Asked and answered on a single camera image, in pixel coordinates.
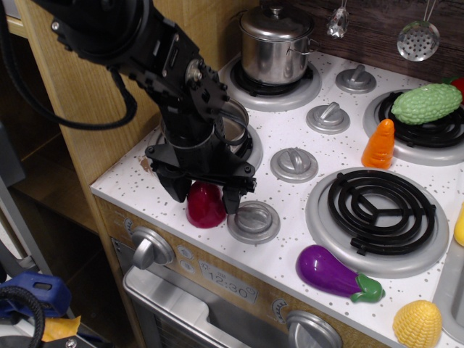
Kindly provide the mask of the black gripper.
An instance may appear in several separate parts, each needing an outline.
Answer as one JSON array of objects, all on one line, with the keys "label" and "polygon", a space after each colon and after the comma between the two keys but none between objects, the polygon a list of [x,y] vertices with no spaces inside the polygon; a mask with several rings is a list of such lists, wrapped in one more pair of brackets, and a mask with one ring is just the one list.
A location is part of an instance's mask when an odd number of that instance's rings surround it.
[{"label": "black gripper", "polygon": [[160,183],[177,202],[184,202],[192,181],[223,186],[222,202],[227,214],[239,209],[241,192],[256,187],[255,168],[221,143],[197,148],[178,148],[172,144],[148,146],[145,155]]}]

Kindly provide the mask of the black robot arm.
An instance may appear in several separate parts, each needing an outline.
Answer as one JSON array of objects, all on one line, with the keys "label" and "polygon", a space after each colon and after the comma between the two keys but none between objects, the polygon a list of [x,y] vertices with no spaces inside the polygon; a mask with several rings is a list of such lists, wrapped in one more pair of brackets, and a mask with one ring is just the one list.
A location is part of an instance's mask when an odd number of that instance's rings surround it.
[{"label": "black robot arm", "polygon": [[174,200],[191,184],[221,186],[235,213],[254,191],[255,169],[225,137],[227,87],[196,44],[151,1],[41,1],[57,22],[59,41],[81,59],[137,82],[162,114],[165,142],[146,149],[153,171]]}]

